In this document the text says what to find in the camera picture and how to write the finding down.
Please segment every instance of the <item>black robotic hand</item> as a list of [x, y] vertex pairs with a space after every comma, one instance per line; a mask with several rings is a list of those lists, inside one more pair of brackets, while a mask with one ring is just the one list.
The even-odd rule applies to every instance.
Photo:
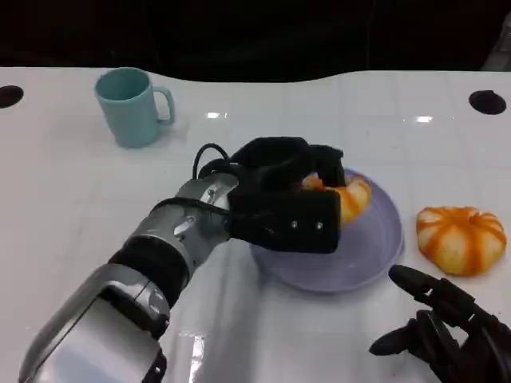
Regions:
[[343, 152], [309, 145], [302, 138], [255, 139], [233, 156], [213, 160], [198, 178], [215, 172], [233, 174], [239, 185], [228, 195], [229, 233], [276, 251], [329, 253], [340, 236], [339, 195], [303, 191], [303, 178], [313, 172], [328, 186], [345, 186]]
[[[374, 355], [408, 351], [422, 359], [443, 383], [510, 383], [511, 330], [475, 303], [475, 298], [445, 278], [435, 279], [415, 269], [394, 266], [390, 279], [432, 310], [379, 338]], [[446, 325], [469, 336], [460, 347]]]

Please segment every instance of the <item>orange pumpkin toy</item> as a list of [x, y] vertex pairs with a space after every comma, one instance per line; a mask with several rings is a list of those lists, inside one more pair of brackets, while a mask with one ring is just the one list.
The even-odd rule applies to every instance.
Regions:
[[420, 251], [455, 275], [487, 271], [507, 243], [498, 218], [474, 207], [426, 207], [417, 216], [417, 236]]
[[318, 176], [308, 176], [302, 187], [308, 190], [333, 190], [341, 197], [341, 224], [348, 223], [358, 217], [369, 205], [370, 186], [362, 177], [348, 179], [346, 187], [329, 188]]

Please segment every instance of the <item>plate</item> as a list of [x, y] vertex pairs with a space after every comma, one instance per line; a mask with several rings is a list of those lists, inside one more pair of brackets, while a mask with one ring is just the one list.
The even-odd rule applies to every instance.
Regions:
[[269, 251], [251, 245], [252, 256], [265, 270], [302, 290], [341, 293], [358, 289], [386, 274], [401, 254], [403, 229], [390, 196], [370, 178], [350, 169], [371, 185], [366, 210], [343, 227], [339, 246], [331, 254]]

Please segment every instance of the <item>ceramic mug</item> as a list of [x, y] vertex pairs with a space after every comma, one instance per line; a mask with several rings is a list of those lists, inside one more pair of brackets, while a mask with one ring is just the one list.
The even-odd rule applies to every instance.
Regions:
[[[140, 148], [155, 141], [162, 125], [174, 121], [174, 102], [166, 88], [153, 86], [149, 75], [137, 68], [113, 69], [94, 87], [115, 141], [124, 148]], [[159, 118], [154, 93], [167, 99], [169, 118]]]

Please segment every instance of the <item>white table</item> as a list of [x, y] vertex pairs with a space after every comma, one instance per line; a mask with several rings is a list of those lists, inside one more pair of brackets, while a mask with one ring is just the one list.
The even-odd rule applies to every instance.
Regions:
[[[380, 183], [400, 209], [406, 250], [399, 262], [438, 277], [417, 249], [414, 217], [423, 207], [474, 205], [511, 230], [511, 111], [484, 116], [467, 101], [493, 89], [511, 103], [508, 74], [369, 72], [285, 85], [154, 75], [176, 99], [176, 126], [151, 147], [125, 150], [94, 99], [104, 71], [0, 69], [0, 85], [26, 92], [0, 109], [2, 381], [16, 380], [42, 324], [190, 177], [196, 150], [209, 141], [230, 153], [256, 136], [278, 135], [343, 148], [344, 164]], [[452, 278], [508, 323], [510, 262], [505, 256], [486, 275]], [[260, 276], [248, 245], [231, 241], [216, 248], [172, 310], [164, 381], [434, 382], [409, 355], [367, 352], [419, 308], [388, 278], [337, 296], [293, 290]]]

